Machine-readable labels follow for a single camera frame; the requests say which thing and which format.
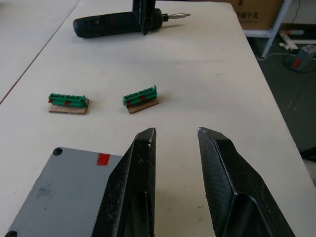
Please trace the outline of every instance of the electric screwdriver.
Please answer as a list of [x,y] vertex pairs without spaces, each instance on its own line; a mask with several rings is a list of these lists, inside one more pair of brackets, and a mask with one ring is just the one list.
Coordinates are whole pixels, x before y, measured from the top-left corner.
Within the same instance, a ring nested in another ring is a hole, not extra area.
[[[161,10],[154,8],[149,30],[156,30],[162,23],[169,19],[178,19],[190,16],[186,13],[173,15],[162,14]],[[140,11],[130,11],[99,16],[89,16],[74,20],[73,26],[75,33],[81,38],[92,38],[98,36],[108,36],[128,32],[141,32]]]

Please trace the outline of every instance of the red marking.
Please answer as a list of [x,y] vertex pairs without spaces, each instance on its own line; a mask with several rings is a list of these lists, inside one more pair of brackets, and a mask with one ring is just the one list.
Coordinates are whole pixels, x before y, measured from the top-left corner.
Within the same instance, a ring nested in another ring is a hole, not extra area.
[[300,67],[300,65],[302,64],[303,60],[300,58],[297,58],[294,63],[293,63],[293,68],[298,69]]
[[112,17],[112,18],[110,19],[110,22],[111,22],[111,24],[113,25],[113,24],[115,24],[115,23],[117,22],[117,20],[116,20],[114,17]]
[[109,154],[99,153],[97,165],[108,165],[110,159]]

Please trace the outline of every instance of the metal shelf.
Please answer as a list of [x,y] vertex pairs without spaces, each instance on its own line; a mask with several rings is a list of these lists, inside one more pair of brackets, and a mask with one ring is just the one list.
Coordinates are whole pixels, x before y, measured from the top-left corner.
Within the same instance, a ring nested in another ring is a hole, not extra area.
[[272,29],[269,30],[243,30],[246,37],[270,38]]
[[282,20],[287,12],[287,9],[291,3],[291,0],[283,0],[280,10],[276,16],[273,26],[269,30],[244,30],[246,37],[257,38],[255,40],[256,46],[261,49],[261,57],[265,58],[269,52],[273,40],[275,39]]

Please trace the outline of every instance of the green connector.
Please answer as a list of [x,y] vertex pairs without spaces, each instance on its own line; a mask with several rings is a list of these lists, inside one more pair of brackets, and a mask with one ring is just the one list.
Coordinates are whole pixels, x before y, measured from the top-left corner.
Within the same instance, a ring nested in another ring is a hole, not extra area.
[[128,107],[157,97],[157,87],[150,87],[133,94],[123,96],[123,104]]
[[75,95],[61,95],[51,93],[48,97],[48,102],[53,105],[67,105],[79,108],[85,108],[88,106],[88,99],[85,96]]

